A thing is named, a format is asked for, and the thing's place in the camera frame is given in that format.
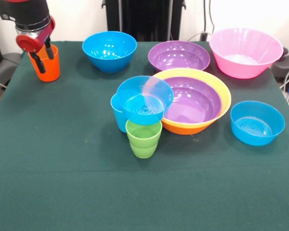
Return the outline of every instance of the purple bowl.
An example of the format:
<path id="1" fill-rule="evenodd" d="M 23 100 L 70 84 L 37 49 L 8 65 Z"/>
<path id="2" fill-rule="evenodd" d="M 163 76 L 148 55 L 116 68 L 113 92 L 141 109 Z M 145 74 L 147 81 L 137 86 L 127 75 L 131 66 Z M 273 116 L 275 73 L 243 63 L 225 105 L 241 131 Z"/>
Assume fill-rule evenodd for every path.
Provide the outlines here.
<path id="1" fill-rule="evenodd" d="M 208 84 L 189 77 L 164 80 L 174 93 L 165 118 L 179 123 L 202 123 L 216 118 L 222 109 L 221 98 Z"/>
<path id="2" fill-rule="evenodd" d="M 179 67 L 204 70 L 210 64 L 210 55 L 203 47 L 185 41 L 159 43 L 150 50 L 148 59 L 157 71 Z"/>

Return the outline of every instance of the blue cup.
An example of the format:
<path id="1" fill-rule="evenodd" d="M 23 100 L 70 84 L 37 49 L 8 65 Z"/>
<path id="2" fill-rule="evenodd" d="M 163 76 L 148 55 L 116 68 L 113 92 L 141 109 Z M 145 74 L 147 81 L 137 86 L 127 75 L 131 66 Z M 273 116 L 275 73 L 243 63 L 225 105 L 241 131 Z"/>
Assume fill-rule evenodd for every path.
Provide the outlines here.
<path id="1" fill-rule="evenodd" d="M 119 31 L 105 31 L 88 37 L 82 50 L 91 63 L 108 73 L 123 70 L 131 61 L 137 41 L 129 34 Z"/>
<path id="2" fill-rule="evenodd" d="M 122 108 L 121 108 L 121 105 L 119 104 L 117 94 L 114 94 L 114 96 L 111 98 L 110 104 L 111 104 L 112 110 L 115 114 L 117 125 L 118 125 L 120 131 L 126 133 L 125 124 L 127 122 L 127 118 L 125 117 L 124 113 L 122 112 Z"/>
<path id="3" fill-rule="evenodd" d="M 230 112 L 235 137 L 252 146 L 271 143 L 285 128 L 285 120 L 274 107 L 259 101 L 243 101 Z"/>

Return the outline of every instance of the orange cup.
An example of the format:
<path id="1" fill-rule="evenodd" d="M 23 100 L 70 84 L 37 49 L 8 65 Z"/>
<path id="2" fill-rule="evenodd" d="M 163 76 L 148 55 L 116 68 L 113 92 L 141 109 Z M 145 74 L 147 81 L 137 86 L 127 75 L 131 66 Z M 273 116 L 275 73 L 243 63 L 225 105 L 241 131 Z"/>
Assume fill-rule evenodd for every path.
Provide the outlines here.
<path id="1" fill-rule="evenodd" d="M 52 46 L 54 59 L 49 59 L 46 48 L 43 46 L 43 48 L 37 53 L 41 61 L 44 63 L 46 72 L 42 74 L 39 72 L 39 69 L 34 61 L 34 59 L 31 57 L 30 53 L 28 53 L 28 56 L 31 60 L 31 63 L 34 67 L 35 72 L 37 73 L 39 79 L 44 82 L 52 82 L 59 78 L 60 76 L 60 61 L 59 61 L 59 51 L 58 48 L 54 45 Z"/>

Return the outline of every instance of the white wall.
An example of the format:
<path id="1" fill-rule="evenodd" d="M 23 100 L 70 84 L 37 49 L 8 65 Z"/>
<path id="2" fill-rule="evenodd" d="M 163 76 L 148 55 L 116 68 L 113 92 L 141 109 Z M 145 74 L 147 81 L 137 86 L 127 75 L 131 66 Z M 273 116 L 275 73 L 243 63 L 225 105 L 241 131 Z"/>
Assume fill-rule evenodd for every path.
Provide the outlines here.
<path id="1" fill-rule="evenodd" d="M 187 9 L 183 9 L 182 14 L 182 40 L 203 30 L 203 0 L 185 1 Z M 107 30 L 106 10 L 105 7 L 101 9 L 102 0 L 47 2 L 56 21 L 52 40 L 84 40 L 88 35 Z M 211 13 L 215 30 L 235 26 L 253 27 L 274 35 L 289 48 L 289 0 L 211 0 Z M 207 30 L 211 31 L 209 16 Z M 0 19 L 2 53 L 21 52 L 15 37 L 14 23 Z"/>
<path id="2" fill-rule="evenodd" d="M 203 31 L 203 0 L 185 0 L 180 39 Z M 255 28 L 275 36 L 289 49 L 289 0 L 211 0 L 215 31 L 227 27 Z M 207 31 L 211 32 L 209 15 Z"/>

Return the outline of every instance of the bowl rim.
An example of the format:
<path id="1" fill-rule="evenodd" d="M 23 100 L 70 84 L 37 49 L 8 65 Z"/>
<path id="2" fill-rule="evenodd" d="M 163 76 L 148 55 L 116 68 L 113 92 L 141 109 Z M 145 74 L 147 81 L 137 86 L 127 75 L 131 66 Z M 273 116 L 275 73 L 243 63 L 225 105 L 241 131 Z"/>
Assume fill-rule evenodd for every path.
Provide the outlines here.
<path id="1" fill-rule="evenodd" d="M 228 112 L 228 110 L 229 110 L 229 108 L 230 108 L 230 106 L 231 106 L 231 92 L 230 92 L 229 88 L 227 87 L 227 85 L 226 85 L 224 82 L 222 82 L 219 78 L 217 78 L 216 76 L 214 76 L 214 75 L 212 75 L 212 74 L 210 74 L 210 73 L 208 73 L 208 72 L 205 72 L 205 71 L 203 71 L 203 70 L 197 70 L 197 69 L 193 69 L 193 68 L 174 68 L 174 69 L 168 69 L 168 70 L 165 70 L 165 71 L 161 71 L 161 72 L 156 73 L 153 77 L 157 77 L 157 76 L 160 75 L 161 73 L 173 72 L 173 71 L 180 71 L 180 72 L 182 72 L 182 75 L 181 75 L 182 77 L 187 77 L 187 76 L 184 76 L 184 72 L 194 72 L 195 75 L 198 74 L 198 73 L 203 73 L 203 74 L 205 74 L 205 75 L 208 75 L 208 76 L 213 77 L 213 78 L 214 78 L 216 81 L 218 81 L 218 82 L 225 88 L 225 90 L 227 91 L 228 96 L 229 96 L 229 102 L 228 102 L 228 104 L 226 105 L 225 110 L 224 110 L 224 111 L 221 111 L 216 118 L 214 118 L 214 119 L 212 119 L 212 120 L 209 120 L 209 121 L 206 121 L 206 122 L 190 123 L 190 124 L 189 124 L 189 123 L 175 122 L 175 121 L 172 121 L 172 120 L 169 120 L 169 119 L 166 119 L 166 118 L 163 118 L 163 119 L 162 119 L 162 122 L 164 122 L 164 123 L 166 123 L 166 124 L 168 124 L 168 125 L 174 126 L 174 127 L 178 127 L 178 126 L 180 127 L 180 126 L 182 125 L 183 127 L 180 127 L 180 128 L 182 128 L 182 129 L 194 129 L 194 128 L 200 128 L 200 127 L 208 126 L 208 125 L 210 125 L 211 123 L 213 123 L 213 122 L 215 122 L 216 120 L 218 120 L 219 118 L 221 118 L 222 116 L 224 116 L 224 115 Z"/>
<path id="2" fill-rule="evenodd" d="M 150 56 L 151 56 L 152 50 L 153 50 L 155 47 L 161 46 L 162 44 L 165 44 L 165 43 L 173 43 L 173 42 L 180 42 L 180 43 L 192 44 L 193 46 L 198 47 L 198 48 L 200 48 L 201 50 L 204 50 L 204 51 L 205 51 L 205 53 L 206 53 L 206 54 L 208 55 L 208 57 L 209 57 L 209 61 L 208 61 L 207 65 L 205 65 L 205 67 L 204 67 L 203 69 L 201 69 L 201 71 L 205 70 L 205 69 L 210 65 L 210 63 L 211 63 L 210 53 L 209 53 L 206 49 L 204 49 L 202 46 L 200 46 L 200 45 L 198 45 L 198 44 L 196 44 L 196 43 L 190 42 L 190 41 L 171 40 L 171 41 L 160 42 L 160 43 L 156 44 L 155 46 L 153 46 L 153 47 L 150 49 L 150 51 L 149 51 L 149 53 L 148 53 L 148 60 L 149 60 L 150 64 L 151 64 L 155 69 L 160 70 L 160 71 L 170 70 L 170 69 L 162 70 L 162 69 L 158 68 L 156 65 L 154 65 L 154 63 L 153 63 L 153 61 L 152 61 L 152 58 L 150 58 Z"/>
<path id="3" fill-rule="evenodd" d="M 128 37 L 132 38 L 132 40 L 134 41 L 134 43 L 135 43 L 135 48 L 133 49 L 133 51 L 131 51 L 131 52 L 129 52 L 128 54 L 126 54 L 126 55 L 124 55 L 124 56 L 122 56 L 122 57 L 120 57 L 120 58 L 117 58 L 117 59 L 101 59 L 101 58 L 97 58 L 97 57 L 95 57 L 95 56 L 93 56 L 93 55 L 91 55 L 91 54 L 89 54 L 89 53 L 87 53 L 87 52 L 85 51 L 85 49 L 83 48 L 83 46 L 84 46 L 84 43 L 85 43 L 88 39 L 90 39 L 91 37 L 94 37 L 94 36 L 97 36 L 97 35 L 100 35 L 100 34 L 106 34 L 106 33 L 114 33 L 114 34 L 117 33 L 117 34 L 127 35 Z M 136 41 L 136 39 L 135 39 L 133 36 L 131 36 L 131 35 L 127 34 L 127 33 L 121 32 L 121 31 L 102 31 L 102 32 L 95 33 L 95 34 L 93 34 L 93 35 L 88 36 L 88 37 L 82 42 L 82 46 L 81 46 L 81 47 L 82 47 L 82 51 L 83 51 L 87 56 L 89 56 L 89 57 L 91 57 L 91 58 L 98 59 L 98 60 L 113 61 L 113 60 L 123 59 L 123 58 L 125 58 L 125 57 L 133 54 L 133 53 L 136 51 L 136 49 L 137 49 L 137 41 Z"/>
<path id="4" fill-rule="evenodd" d="M 218 115 L 221 113 L 221 111 L 222 111 L 222 107 L 223 107 L 223 105 L 222 105 L 222 99 L 221 99 L 221 96 L 219 95 L 219 93 L 213 88 L 213 87 L 211 87 L 209 84 L 207 84 L 206 82 L 204 82 L 204 81 L 202 81 L 202 80 L 199 80 L 199 79 L 197 79 L 197 78 L 191 78 L 191 77 L 186 77 L 186 76 L 174 76 L 174 77 L 170 77 L 170 78 L 166 78 L 166 79 L 171 79 L 171 78 L 189 78 L 189 79 L 191 79 L 191 80 L 195 80 L 195 81 L 198 81 L 198 82 L 201 82 L 201 83 L 203 83 L 203 84 L 205 84 L 205 85 L 207 85 L 207 87 L 209 87 L 213 92 L 215 92 L 216 94 L 217 94 L 217 96 L 218 96 L 218 100 L 219 100 L 219 103 L 220 103 L 220 107 L 219 107 L 219 111 L 218 111 L 218 113 L 216 114 L 216 115 L 214 115 L 214 118 L 216 118 L 216 117 L 218 117 Z"/>
<path id="5" fill-rule="evenodd" d="M 266 105 L 266 106 L 269 106 L 271 109 L 273 109 L 275 112 L 277 112 L 277 114 L 279 114 L 281 116 L 281 118 L 283 118 L 283 125 L 282 125 L 282 129 L 276 133 L 275 135 L 271 135 L 271 136 L 258 136 L 258 135 L 254 135 L 254 134 L 250 134 L 249 132 L 246 132 L 245 130 L 243 130 L 242 128 L 238 127 L 233 118 L 232 118 L 232 112 L 233 112 L 233 109 L 236 108 L 238 105 L 240 104 L 246 104 L 246 103 L 256 103 L 256 104 L 261 104 L 261 105 Z M 230 118 L 231 118 L 231 122 L 238 128 L 240 129 L 241 131 L 243 131 L 244 133 L 247 133 L 253 137 L 258 137 L 258 138 L 272 138 L 272 137 L 276 137 L 278 136 L 280 133 L 283 132 L 283 130 L 285 129 L 285 126 L 286 126 L 286 122 L 285 122 L 285 118 L 283 117 L 283 115 L 276 109 L 274 108 L 273 106 L 269 105 L 268 103 L 264 103 L 264 102 L 261 102 L 261 101 L 257 101 L 257 100 L 245 100 L 245 101 L 241 101 L 241 102 L 238 102 L 236 103 L 230 110 Z"/>
<path id="6" fill-rule="evenodd" d="M 154 135 L 154 136 L 152 136 L 152 137 L 149 137 L 149 138 L 138 138 L 138 137 L 132 135 L 130 132 L 128 132 L 128 130 L 127 130 L 127 124 L 128 124 L 128 122 L 134 123 L 134 122 L 132 122 L 132 121 L 130 121 L 130 120 L 127 120 L 127 121 L 126 121 L 126 123 L 125 123 L 126 134 L 129 134 L 129 135 L 132 136 L 133 138 L 136 138 L 136 139 L 142 140 L 142 141 L 150 140 L 150 139 L 155 138 L 156 136 L 160 135 L 160 133 L 161 133 L 161 131 L 162 131 L 162 129 L 163 129 L 163 124 L 162 124 L 162 122 L 161 122 L 161 121 L 158 121 L 158 122 L 154 123 L 154 124 L 159 124 L 159 125 L 160 125 L 160 129 L 158 130 L 158 133 L 157 133 L 156 135 Z"/>
<path id="7" fill-rule="evenodd" d="M 280 46 L 280 55 L 279 55 L 277 58 L 273 59 L 272 61 L 269 61 L 269 62 L 266 62 L 266 63 L 261 63 L 261 64 L 242 64 L 242 63 L 234 62 L 234 61 L 232 61 L 232 60 L 229 60 L 229 59 L 225 58 L 223 55 L 220 55 L 220 54 L 216 51 L 216 49 L 214 48 L 214 46 L 212 46 L 212 40 L 213 40 L 217 35 L 219 35 L 219 34 L 222 33 L 222 32 L 225 32 L 225 31 L 227 31 L 227 30 L 236 30 L 236 29 L 237 29 L 237 30 L 245 30 L 245 31 L 246 31 L 246 30 L 247 30 L 247 31 L 256 31 L 256 32 L 262 33 L 262 34 L 264 34 L 264 35 L 267 35 L 268 37 L 271 37 L 272 39 L 274 39 L 275 41 L 277 41 L 277 43 L 279 44 L 279 46 Z M 248 28 L 248 27 L 231 27 L 231 28 L 221 29 L 221 30 L 219 30 L 219 31 L 217 31 L 217 32 L 215 32 L 215 33 L 212 34 L 212 36 L 211 36 L 211 38 L 210 38 L 210 40 L 209 40 L 209 46 L 210 46 L 210 48 L 211 48 L 211 50 L 212 50 L 213 53 L 217 54 L 218 56 L 222 57 L 223 59 L 228 60 L 228 61 L 233 62 L 233 63 L 236 63 L 236 64 L 245 65 L 245 66 L 262 66 L 262 65 L 272 64 L 272 63 L 276 62 L 278 59 L 280 59 L 280 57 L 282 56 L 282 54 L 283 54 L 283 52 L 284 52 L 284 47 L 283 47 L 283 45 L 281 44 L 281 42 L 280 42 L 276 37 L 274 37 L 273 35 L 270 35 L 270 34 L 268 34 L 268 33 L 265 33 L 265 32 L 263 32 L 263 31 L 260 31 L 260 30 L 254 29 L 254 28 Z"/>
<path id="8" fill-rule="evenodd" d="M 139 77 L 148 77 L 148 79 L 150 79 L 150 78 L 158 79 L 159 81 L 164 82 L 164 84 L 166 84 L 166 85 L 168 86 L 168 88 L 171 90 L 171 93 L 172 93 L 171 102 L 170 102 L 169 106 L 167 106 L 166 108 L 164 108 L 164 110 L 163 110 L 163 114 L 164 114 L 164 113 L 170 108 L 170 106 L 172 105 L 172 102 L 173 102 L 173 90 L 172 90 L 171 86 L 170 86 L 167 82 L 163 81 L 163 80 L 160 79 L 160 78 L 156 78 L 156 77 L 154 77 L 154 76 L 146 76 L 146 75 L 134 76 L 134 77 L 128 78 L 128 79 L 124 80 L 124 81 L 118 86 L 116 94 L 118 94 L 119 88 L 120 88 L 125 82 L 127 82 L 128 80 L 134 79 L 134 78 L 139 78 Z M 131 112 L 131 111 L 127 110 L 127 109 L 121 104 L 120 100 L 119 100 L 119 103 L 120 103 L 123 111 Z M 148 114 L 148 115 L 142 115 L 142 114 L 140 114 L 140 115 L 141 115 L 141 116 L 153 116 L 153 115 L 158 115 L 158 114 L 160 114 L 160 112 L 159 112 L 159 113 L 155 113 L 155 114 Z"/>
<path id="9" fill-rule="evenodd" d="M 115 93 L 115 94 L 111 97 L 111 99 L 110 99 L 110 105 L 111 105 L 112 109 L 115 110 L 116 112 L 123 113 L 123 111 L 121 111 L 121 110 L 119 110 L 119 109 L 117 109 L 117 108 L 115 108 L 115 107 L 113 106 L 112 100 L 113 100 L 115 97 L 118 98 L 117 93 Z"/>

